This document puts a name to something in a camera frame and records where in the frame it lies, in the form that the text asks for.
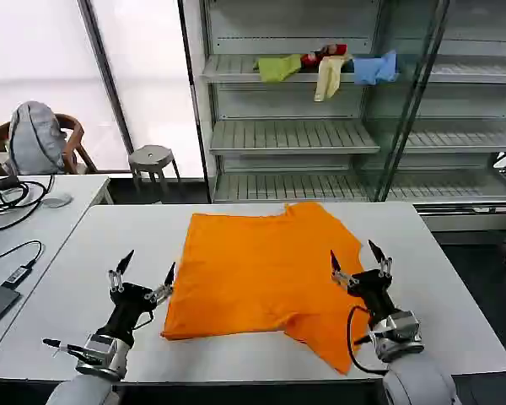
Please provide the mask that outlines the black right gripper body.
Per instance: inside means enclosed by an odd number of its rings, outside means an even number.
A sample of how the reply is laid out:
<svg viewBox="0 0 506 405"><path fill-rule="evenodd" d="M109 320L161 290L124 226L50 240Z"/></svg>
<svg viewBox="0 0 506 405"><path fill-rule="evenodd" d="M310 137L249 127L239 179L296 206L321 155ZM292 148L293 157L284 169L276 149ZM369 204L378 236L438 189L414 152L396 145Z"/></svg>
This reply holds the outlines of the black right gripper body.
<svg viewBox="0 0 506 405"><path fill-rule="evenodd" d="M379 269L352 275L347 293L363 300L369 312L368 324L376 326L388 316L399 312L388 294L392 277L380 273Z"/></svg>

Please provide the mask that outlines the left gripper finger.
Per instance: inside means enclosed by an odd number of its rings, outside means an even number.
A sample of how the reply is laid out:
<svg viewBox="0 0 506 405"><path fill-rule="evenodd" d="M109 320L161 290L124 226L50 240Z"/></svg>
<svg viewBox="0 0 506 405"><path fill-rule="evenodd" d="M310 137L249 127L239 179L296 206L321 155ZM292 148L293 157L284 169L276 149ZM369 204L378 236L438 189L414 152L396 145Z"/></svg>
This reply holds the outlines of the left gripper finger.
<svg viewBox="0 0 506 405"><path fill-rule="evenodd" d="M108 278L110 281L110 292L123 292L123 274L132 259L134 250L131 250L125 257L123 257L117 264L114 270L108 271Z"/></svg>
<svg viewBox="0 0 506 405"><path fill-rule="evenodd" d="M146 300L151 303L163 303L172 295L174 291L175 265L176 262L173 262L160 286L145 294Z"/></svg>

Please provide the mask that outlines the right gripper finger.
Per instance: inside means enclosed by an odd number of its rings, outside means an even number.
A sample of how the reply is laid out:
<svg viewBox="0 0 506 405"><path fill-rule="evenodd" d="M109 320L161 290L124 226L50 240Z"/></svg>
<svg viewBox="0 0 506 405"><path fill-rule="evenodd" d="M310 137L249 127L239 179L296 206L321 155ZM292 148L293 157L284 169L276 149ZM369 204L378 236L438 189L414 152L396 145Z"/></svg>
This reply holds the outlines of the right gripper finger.
<svg viewBox="0 0 506 405"><path fill-rule="evenodd" d="M354 285L354 277L341 270L340 264L333 251L331 251L331 278L344 289Z"/></svg>
<svg viewBox="0 0 506 405"><path fill-rule="evenodd" d="M391 278L391 266L393 259L386 256L379 246L372 240L368 240L369 247L374 255L375 260L379 264L379 275L381 277Z"/></svg>

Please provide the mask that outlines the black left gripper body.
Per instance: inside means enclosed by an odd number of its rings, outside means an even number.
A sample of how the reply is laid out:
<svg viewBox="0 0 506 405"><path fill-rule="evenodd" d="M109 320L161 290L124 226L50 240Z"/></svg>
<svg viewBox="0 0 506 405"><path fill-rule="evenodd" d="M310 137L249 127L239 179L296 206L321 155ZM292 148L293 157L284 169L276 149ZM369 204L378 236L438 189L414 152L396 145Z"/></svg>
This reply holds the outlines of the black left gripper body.
<svg viewBox="0 0 506 405"><path fill-rule="evenodd" d="M121 292L110 292L115 308L96 334L134 344L133 332L153 321L156 303L145 298L146 294L153 293L149 288L133 283L124 283L122 287Z"/></svg>

